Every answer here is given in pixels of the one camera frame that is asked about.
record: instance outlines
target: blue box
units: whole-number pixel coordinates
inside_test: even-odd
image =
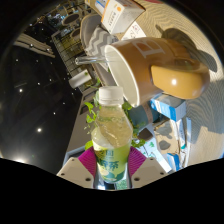
[[[159,95],[150,100],[151,108],[177,122],[186,115],[185,100],[169,96]]]
[[[180,160],[179,160],[179,156],[177,154],[173,155],[171,153],[167,153],[167,159],[168,159],[168,163],[169,163],[170,167],[174,171],[180,170]]]

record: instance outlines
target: dark background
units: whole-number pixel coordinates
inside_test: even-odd
[[[0,150],[6,159],[23,158],[53,174],[62,166],[81,93],[69,86],[66,68],[50,42],[55,31],[46,23],[35,27],[29,24],[59,2],[13,0],[2,2],[0,8]],[[209,38],[223,61],[223,2],[164,2],[189,17]],[[24,30],[51,45],[56,58],[12,47]]]

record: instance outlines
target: bottle cap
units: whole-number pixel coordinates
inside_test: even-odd
[[[124,103],[121,86],[104,86],[99,88],[99,103],[102,105],[118,105]]]

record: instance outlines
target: mug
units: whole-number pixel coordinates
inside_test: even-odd
[[[143,37],[118,41],[105,47],[105,57],[132,107],[162,92],[195,99],[210,83],[209,69],[191,59],[187,49],[174,40]]]

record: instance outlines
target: green tea bottle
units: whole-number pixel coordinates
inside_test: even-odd
[[[107,183],[124,178],[130,152],[133,128],[122,109],[123,103],[122,87],[99,88],[101,109],[91,136],[99,172]]]

